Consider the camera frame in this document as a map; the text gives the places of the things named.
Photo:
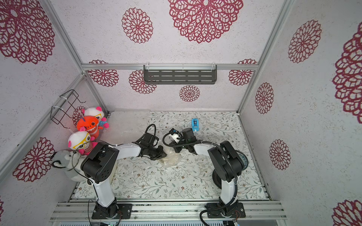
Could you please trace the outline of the white plush with striped shirt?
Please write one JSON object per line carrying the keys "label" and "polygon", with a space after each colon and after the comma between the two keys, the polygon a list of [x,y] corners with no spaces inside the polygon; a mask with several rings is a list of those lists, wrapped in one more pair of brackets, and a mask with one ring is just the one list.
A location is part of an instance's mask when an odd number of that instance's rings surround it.
{"label": "white plush with striped shirt", "polygon": [[68,148],[78,151],[81,155],[89,155],[98,143],[86,131],[78,131],[68,138]]}

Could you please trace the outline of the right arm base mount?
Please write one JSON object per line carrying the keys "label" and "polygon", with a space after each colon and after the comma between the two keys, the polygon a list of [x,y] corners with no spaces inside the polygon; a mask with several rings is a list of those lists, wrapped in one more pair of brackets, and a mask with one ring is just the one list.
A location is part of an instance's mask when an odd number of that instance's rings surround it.
{"label": "right arm base mount", "polygon": [[243,203],[237,200],[234,204],[223,209],[208,211],[208,218],[245,218],[246,212]]}

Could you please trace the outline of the blue tape dispenser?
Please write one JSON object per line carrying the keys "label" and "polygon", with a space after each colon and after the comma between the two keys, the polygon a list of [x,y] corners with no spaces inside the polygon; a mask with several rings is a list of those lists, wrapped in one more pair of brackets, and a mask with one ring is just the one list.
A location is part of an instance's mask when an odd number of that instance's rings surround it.
{"label": "blue tape dispenser", "polygon": [[191,127],[193,131],[199,131],[199,120],[197,118],[192,119]]}

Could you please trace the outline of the blue floral ceramic plate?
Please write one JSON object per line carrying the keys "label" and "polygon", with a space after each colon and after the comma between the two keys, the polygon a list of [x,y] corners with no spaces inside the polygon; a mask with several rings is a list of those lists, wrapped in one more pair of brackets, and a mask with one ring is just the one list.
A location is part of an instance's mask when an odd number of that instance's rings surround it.
{"label": "blue floral ceramic plate", "polygon": [[241,158],[242,166],[243,166],[242,170],[245,170],[249,165],[249,160],[248,160],[247,156],[244,153],[242,153],[241,151],[236,150],[236,152],[238,153],[239,157]]}

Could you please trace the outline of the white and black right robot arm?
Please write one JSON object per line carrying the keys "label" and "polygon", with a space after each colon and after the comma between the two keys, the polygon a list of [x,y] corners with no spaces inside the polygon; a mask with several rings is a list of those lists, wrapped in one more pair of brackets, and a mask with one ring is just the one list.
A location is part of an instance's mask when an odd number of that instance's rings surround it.
{"label": "white and black right robot arm", "polygon": [[247,168],[247,157],[241,158],[240,152],[234,149],[232,144],[225,140],[220,144],[211,141],[197,139],[191,128],[187,128],[184,134],[171,129],[163,136],[164,145],[172,148],[191,148],[197,155],[208,156],[214,166],[217,176],[221,179],[221,195],[219,197],[222,206],[232,205],[237,200],[238,179],[242,171]]}

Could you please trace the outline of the grey slotted wall shelf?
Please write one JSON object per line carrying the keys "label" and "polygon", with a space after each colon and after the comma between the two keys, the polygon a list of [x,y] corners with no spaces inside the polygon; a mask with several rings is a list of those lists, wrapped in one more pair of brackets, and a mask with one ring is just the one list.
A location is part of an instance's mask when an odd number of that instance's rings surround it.
{"label": "grey slotted wall shelf", "polygon": [[143,79],[147,85],[214,85],[217,66],[161,68],[144,65]]}

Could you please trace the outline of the grey plush koala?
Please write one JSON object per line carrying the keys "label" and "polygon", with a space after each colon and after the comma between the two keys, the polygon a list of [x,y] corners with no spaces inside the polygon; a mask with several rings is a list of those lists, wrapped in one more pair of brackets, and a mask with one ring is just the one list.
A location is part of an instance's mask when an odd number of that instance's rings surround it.
{"label": "grey plush koala", "polygon": [[52,156],[51,165],[54,168],[63,170],[70,180],[83,182],[87,180],[84,172],[81,170],[81,165],[85,158],[85,156],[80,155],[78,152],[62,150]]}

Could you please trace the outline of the red monster plush toy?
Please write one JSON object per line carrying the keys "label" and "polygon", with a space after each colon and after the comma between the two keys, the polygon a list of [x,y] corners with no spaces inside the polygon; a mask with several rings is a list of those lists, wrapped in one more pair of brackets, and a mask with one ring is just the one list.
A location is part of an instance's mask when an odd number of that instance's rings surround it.
{"label": "red monster plush toy", "polygon": [[86,131],[92,137],[98,138],[100,130],[103,129],[99,123],[95,116],[84,116],[78,121],[76,127],[79,131]]}

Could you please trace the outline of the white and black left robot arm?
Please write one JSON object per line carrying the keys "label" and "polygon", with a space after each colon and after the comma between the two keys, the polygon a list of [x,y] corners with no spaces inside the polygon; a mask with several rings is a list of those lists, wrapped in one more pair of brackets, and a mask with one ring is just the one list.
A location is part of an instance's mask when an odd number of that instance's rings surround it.
{"label": "white and black left robot arm", "polygon": [[152,140],[112,146],[100,141],[81,164],[81,170],[93,185],[97,203],[104,208],[116,199],[111,188],[110,175],[118,160],[128,157],[149,157],[152,161],[167,157],[162,146]]}

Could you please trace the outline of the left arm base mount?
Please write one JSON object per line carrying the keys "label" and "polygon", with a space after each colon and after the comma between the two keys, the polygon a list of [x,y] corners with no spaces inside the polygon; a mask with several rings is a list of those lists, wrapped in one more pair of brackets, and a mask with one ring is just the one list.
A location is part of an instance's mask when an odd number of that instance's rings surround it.
{"label": "left arm base mount", "polygon": [[133,205],[111,204],[109,207],[103,207],[96,203],[91,219],[129,219],[131,217]]}

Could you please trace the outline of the white plush with blue dots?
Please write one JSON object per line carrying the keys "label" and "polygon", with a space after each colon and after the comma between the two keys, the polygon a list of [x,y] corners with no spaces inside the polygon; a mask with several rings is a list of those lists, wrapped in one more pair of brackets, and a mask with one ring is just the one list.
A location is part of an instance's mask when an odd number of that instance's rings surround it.
{"label": "white plush with blue dots", "polygon": [[107,122],[107,118],[105,117],[105,113],[102,111],[100,106],[87,108],[82,111],[84,116],[94,116],[99,120],[99,126],[107,129],[109,128],[109,123]]}

